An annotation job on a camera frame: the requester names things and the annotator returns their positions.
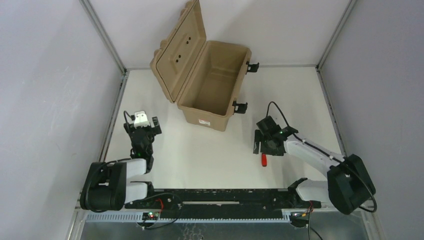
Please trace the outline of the red black screwdriver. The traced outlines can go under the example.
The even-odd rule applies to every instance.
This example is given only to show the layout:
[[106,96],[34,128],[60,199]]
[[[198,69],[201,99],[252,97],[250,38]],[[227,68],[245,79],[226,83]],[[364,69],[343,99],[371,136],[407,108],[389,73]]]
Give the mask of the red black screwdriver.
[[267,167],[268,165],[267,155],[265,153],[261,154],[261,165],[263,167]]

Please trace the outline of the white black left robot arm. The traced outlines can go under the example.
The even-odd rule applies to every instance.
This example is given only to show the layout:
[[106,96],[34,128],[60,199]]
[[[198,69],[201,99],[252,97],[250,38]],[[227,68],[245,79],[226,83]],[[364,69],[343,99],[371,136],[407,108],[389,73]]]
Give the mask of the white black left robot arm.
[[131,143],[129,157],[90,165],[79,198],[82,209],[95,213],[119,211],[124,204],[147,196],[146,182],[131,182],[129,179],[152,170],[153,143],[162,130],[156,116],[149,120],[142,112],[132,119],[132,123],[126,121],[123,124]]

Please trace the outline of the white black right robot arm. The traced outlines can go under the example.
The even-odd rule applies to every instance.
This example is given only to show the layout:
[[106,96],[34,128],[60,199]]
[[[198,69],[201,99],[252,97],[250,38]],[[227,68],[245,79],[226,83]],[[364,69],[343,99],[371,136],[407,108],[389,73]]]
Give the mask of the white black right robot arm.
[[256,123],[253,153],[266,156],[290,155],[304,161],[320,172],[325,180],[307,177],[294,182],[293,189],[302,201],[315,201],[334,206],[345,215],[363,204],[373,202],[368,212],[376,212],[376,188],[363,163],[356,154],[344,156],[307,139],[291,126],[280,127],[271,116]]

